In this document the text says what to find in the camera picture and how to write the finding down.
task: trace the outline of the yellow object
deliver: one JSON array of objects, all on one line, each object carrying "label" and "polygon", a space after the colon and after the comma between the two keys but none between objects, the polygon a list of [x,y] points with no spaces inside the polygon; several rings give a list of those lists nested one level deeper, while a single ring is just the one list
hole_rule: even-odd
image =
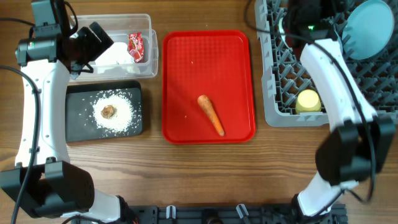
[{"label": "yellow object", "polygon": [[296,113],[321,111],[321,99],[313,90],[304,90],[298,94],[296,102]]}]

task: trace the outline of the clear plastic bin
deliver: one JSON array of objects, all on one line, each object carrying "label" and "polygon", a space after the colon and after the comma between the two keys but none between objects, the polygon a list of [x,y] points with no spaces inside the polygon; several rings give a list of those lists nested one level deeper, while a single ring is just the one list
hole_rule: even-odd
[{"label": "clear plastic bin", "polygon": [[144,58],[142,62],[132,64],[95,65],[95,62],[90,62],[94,73],[81,73],[76,80],[71,79],[71,82],[152,78],[157,75],[159,50],[156,32],[152,30],[149,15],[93,15],[77,16],[77,19],[79,27],[89,27],[92,22],[97,22],[114,42],[128,44],[129,34],[141,32],[144,40]]}]

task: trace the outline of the plastic crate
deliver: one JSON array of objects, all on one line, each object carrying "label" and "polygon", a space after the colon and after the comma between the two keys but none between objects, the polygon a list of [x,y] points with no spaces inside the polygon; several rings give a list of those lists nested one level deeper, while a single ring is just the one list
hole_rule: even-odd
[{"label": "plastic crate", "polygon": [[[343,33],[346,18],[363,1],[355,1],[344,12],[331,18],[339,35]],[[398,20],[397,1],[386,1]],[[260,29],[276,33],[275,24],[286,13],[280,7],[281,0],[256,0],[256,25]],[[297,95],[304,89],[317,90],[310,75],[286,47],[280,36],[257,32],[262,50],[262,94],[266,121],[275,127],[321,126],[328,123],[325,108],[321,112],[296,114]],[[390,117],[398,124],[398,35],[377,55],[366,60],[346,59],[359,89],[380,117]]]},{"label": "plastic crate", "polygon": [[150,16],[147,14],[118,14],[77,16],[79,27],[88,27],[97,22],[114,42],[128,44],[128,35],[141,32],[144,40],[144,59],[140,63],[95,65],[94,73],[81,73],[71,82],[92,82],[103,80],[122,80],[132,78],[153,78],[159,66],[159,50],[156,32],[152,30]]}]

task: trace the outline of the pile of white grains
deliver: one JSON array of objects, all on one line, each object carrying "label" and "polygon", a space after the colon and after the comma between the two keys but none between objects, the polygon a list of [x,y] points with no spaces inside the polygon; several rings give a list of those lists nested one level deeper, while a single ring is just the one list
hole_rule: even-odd
[{"label": "pile of white grains", "polygon": [[[112,133],[126,132],[131,125],[134,115],[131,102],[120,90],[110,90],[110,93],[110,96],[103,96],[93,103],[94,119],[97,122],[97,128],[107,128]],[[112,117],[106,119],[102,117],[101,111],[108,105],[113,106],[115,112]]]}]

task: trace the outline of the light blue plate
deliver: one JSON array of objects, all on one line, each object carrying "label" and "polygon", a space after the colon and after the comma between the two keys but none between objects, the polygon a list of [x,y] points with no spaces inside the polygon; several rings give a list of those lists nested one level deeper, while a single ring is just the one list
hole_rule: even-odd
[{"label": "light blue plate", "polygon": [[343,31],[344,51],[354,53],[352,59],[363,60],[379,53],[389,42],[394,31],[394,15],[382,0],[369,0],[359,5],[349,16]]}]

